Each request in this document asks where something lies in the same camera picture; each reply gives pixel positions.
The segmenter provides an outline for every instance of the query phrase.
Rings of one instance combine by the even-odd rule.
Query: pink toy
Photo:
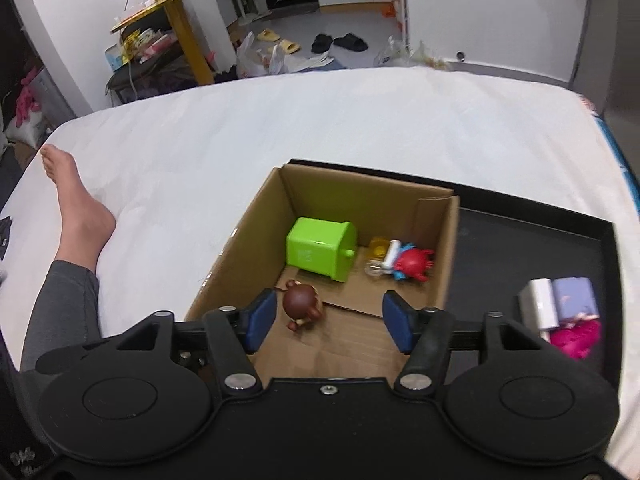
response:
[[[573,359],[584,359],[600,340],[600,322],[591,319],[573,328],[561,328],[550,334],[551,344]]]
[[[433,251],[429,249],[407,249],[398,256],[394,269],[409,278],[426,282],[428,278],[424,275],[424,271],[433,267],[433,262],[429,259],[432,254]]]
[[[37,75],[38,69],[34,67],[21,81],[22,91],[15,102],[15,125],[18,128],[22,126],[22,123],[29,121],[30,112],[40,111],[40,104],[36,102],[36,99],[29,88],[29,83],[31,83]]]

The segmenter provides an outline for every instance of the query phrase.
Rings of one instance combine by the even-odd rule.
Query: table leg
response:
[[[187,62],[193,70],[198,85],[210,85],[213,83],[213,73],[209,68],[207,60],[204,59],[198,41],[193,33],[191,24],[184,10],[182,0],[169,1],[164,4],[164,11],[169,17],[169,23],[178,37],[180,46],[184,52]]]

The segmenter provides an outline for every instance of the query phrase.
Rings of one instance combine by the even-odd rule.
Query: person's leg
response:
[[[62,232],[33,307],[20,370],[31,370],[50,350],[100,338],[95,267],[116,225],[85,189],[72,155],[51,145],[41,153],[47,176],[58,188]]]

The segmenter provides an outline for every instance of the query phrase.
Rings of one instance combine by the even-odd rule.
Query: mattress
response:
[[[117,219],[98,262],[100,325],[122,332],[156,310],[184,317],[274,166],[291,158],[482,187],[615,224],[625,301],[622,416],[608,458],[640,454],[640,226],[606,137],[580,97],[542,84],[428,68],[241,80],[124,105],[64,124],[87,189]],[[60,235],[56,190],[34,161],[8,200],[0,326],[16,365]]]

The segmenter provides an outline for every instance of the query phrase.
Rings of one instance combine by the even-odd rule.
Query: red toy figure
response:
[[[322,317],[320,309],[322,302],[318,299],[318,292],[311,285],[295,280],[287,282],[287,291],[282,298],[285,314],[291,318],[287,328],[296,332],[301,326]]]
[[[573,328],[555,330],[550,339],[553,346],[557,346],[569,357],[584,359],[590,354],[591,347],[600,340],[600,322],[590,319]]]
[[[424,271],[433,267],[433,262],[429,258],[432,254],[433,251],[430,249],[407,249],[398,256],[394,269],[408,278],[426,282],[428,278],[424,275]]]

